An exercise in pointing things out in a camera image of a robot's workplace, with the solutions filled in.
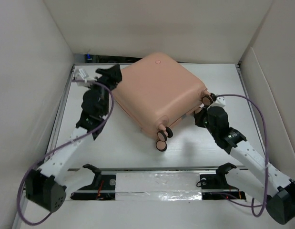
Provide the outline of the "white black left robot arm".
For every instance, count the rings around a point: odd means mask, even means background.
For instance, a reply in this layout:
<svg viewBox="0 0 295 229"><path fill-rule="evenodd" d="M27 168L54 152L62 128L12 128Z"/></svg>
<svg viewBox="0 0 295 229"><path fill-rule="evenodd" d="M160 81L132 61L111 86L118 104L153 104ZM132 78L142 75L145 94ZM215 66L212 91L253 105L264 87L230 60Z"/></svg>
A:
<svg viewBox="0 0 295 229"><path fill-rule="evenodd" d="M90 80L83 70L74 77L74 82L88 89L82 97L80 118L69 140L54 149L46 162L31 169L25 180L27 199L50 213L57 211L66 197L75 191L83 187L96 189L101 184L102 172L91 164L83 165L72 177L67 176L85 148L102 132L113 112L112 91L122 81L119 64L107 69L98 68L96 73L100 76L94 80Z"/></svg>

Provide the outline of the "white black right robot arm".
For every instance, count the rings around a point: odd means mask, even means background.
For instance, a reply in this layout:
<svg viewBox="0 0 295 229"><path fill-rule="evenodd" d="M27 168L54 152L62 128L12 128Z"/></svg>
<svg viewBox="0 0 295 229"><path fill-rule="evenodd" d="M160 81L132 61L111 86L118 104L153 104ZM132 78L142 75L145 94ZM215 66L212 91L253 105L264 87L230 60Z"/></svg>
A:
<svg viewBox="0 0 295 229"><path fill-rule="evenodd" d="M231 163L221 165L215 175L219 187L230 185L245 192L281 225L295 217L295 180L267 162L242 133L230 127L222 107L202 108L194 114L194 119L196 126L206 128L222 150L251 172L248 175Z"/></svg>

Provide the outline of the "pink hard-shell suitcase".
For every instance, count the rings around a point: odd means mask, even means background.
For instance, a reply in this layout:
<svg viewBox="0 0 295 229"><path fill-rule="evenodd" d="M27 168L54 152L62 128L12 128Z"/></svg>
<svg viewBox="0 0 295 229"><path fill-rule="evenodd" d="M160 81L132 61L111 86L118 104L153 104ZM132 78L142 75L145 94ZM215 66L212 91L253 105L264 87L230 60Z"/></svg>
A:
<svg viewBox="0 0 295 229"><path fill-rule="evenodd" d="M115 101L161 152L174 125L214 102L204 82L165 53L154 52L121 73Z"/></svg>

